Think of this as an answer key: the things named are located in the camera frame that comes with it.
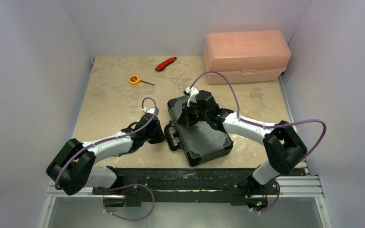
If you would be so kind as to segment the black poker set case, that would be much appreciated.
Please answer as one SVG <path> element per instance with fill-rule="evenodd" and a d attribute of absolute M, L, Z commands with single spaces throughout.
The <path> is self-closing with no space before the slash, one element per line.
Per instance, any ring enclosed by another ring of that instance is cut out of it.
<path fill-rule="evenodd" d="M 206 122 L 189 127 L 177 122 L 187 101 L 186 96 L 180 96 L 167 102 L 171 120 L 165 126 L 164 134 L 170 150 L 183 150 L 192 167 L 229 154 L 234 142 L 227 133 L 212 129 Z"/>

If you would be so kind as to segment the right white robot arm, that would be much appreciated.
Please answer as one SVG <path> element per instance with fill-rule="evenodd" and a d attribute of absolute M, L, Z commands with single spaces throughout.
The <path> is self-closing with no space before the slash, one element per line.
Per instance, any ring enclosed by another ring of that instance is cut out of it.
<path fill-rule="evenodd" d="M 210 92 L 194 87 L 186 88 L 184 94 L 188 100 L 182 104 L 178 123 L 190 127 L 206 122 L 216 131 L 236 134 L 264 146 L 268 159 L 248 180 L 253 193 L 260 193 L 275 177 L 290 174 L 307 153 L 305 144 L 286 121 L 275 124 L 241 117 L 231 109 L 220 108 Z"/>

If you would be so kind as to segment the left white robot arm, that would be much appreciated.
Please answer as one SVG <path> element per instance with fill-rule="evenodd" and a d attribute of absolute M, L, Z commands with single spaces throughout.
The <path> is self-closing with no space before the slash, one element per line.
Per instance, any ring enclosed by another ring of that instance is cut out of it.
<path fill-rule="evenodd" d="M 94 165 L 113 156 L 133 153 L 145 143 L 158 144 L 164 140 L 157 115 L 146 112 L 138 122 L 113 136 L 89 142 L 75 138 L 66 141 L 48 165 L 46 174 L 56 183 L 57 190 L 69 196 L 85 187 L 102 187 L 110 194 L 118 194 L 123 187 L 121 175 L 111 166 Z"/>

